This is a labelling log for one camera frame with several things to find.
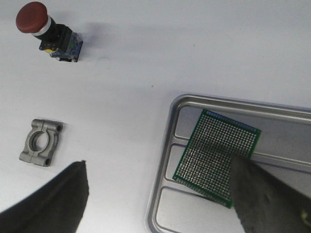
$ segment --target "metal tray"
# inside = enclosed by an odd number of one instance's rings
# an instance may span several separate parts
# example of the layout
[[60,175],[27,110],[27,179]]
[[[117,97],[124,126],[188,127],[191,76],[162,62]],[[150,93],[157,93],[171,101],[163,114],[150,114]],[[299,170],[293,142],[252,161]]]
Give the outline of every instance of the metal tray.
[[311,197],[311,111],[270,104],[183,95],[174,100],[151,195],[147,224],[153,233],[243,233],[227,209],[172,177],[202,109],[262,130],[252,159]]

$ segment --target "tray rim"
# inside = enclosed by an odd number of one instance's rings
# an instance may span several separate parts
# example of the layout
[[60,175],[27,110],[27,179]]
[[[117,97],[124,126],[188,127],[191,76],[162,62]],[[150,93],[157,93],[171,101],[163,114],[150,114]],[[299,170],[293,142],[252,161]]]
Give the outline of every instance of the tray rim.
[[148,201],[145,225],[146,230],[149,232],[176,233],[173,230],[167,230],[162,228],[157,223],[156,213],[158,206],[156,205],[159,203],[161,190],[163,189],[163,187],[165,187],[164,185],[161,184],[163,179],[165,180],[166,167],[164,165],[169,160],[169,156],[167,154],[170,151],[169,147],[171,145],[172,135],[173,136],[175,135],[175,129],[177,126],[180,110],[185,106],[200,107],[207,104],[211,105],[211,103],[213,103],[213,106],[218,106],[217,103],[221,103],[220,105],[221,107],[229,109],[236,109],[239,106],[243,107],[239,109],[242,109],[244,111],[266,114],[267,116],[270,117],[277,116],[277,117],[285,117],[286,119],[290,118],[292,122],[295,122],[297,120],[307,120],[308,122],[311,123],[311,108],[296,107],[277,103],[267,103],[261,101],[226,99],[215,96],[202,96],[194,94],[183,94],[175,98],[170,105],[169,116],[166,123],[166,129],[164,134],[164,142],[161,150],[161,157],[158,164],[156,177],[152,185],[150,198]]

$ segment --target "prototype board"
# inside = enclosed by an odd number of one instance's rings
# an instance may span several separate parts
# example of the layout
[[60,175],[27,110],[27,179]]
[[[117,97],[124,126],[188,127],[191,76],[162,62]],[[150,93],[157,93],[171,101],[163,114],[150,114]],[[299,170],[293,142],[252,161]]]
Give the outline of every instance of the prototype board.
[[250,158],[261,130],[203,110],[173,179],[230,208],[231,155]]

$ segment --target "red button cap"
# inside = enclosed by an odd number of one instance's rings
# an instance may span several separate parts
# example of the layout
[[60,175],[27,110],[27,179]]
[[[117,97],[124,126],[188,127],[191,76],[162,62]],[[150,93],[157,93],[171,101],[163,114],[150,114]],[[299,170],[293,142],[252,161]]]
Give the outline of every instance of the red button cap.
[[47,8],[37,1],[24,5],[16,16],[16,26],[22,33],[37,33],[47,22]]

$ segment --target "metal clamp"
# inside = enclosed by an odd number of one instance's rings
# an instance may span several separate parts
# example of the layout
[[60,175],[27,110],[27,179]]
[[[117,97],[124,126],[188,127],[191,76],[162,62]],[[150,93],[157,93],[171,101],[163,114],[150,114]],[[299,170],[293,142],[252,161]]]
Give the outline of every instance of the metal clamp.
[[[63,124],[57,121],[34,119],[31,126],[33,129],[26,138],[25,148],[19,159],[39,166],[50,166]],[[40,149],[36,143],[43,133],[46,134],[48,140],[46,145]]]

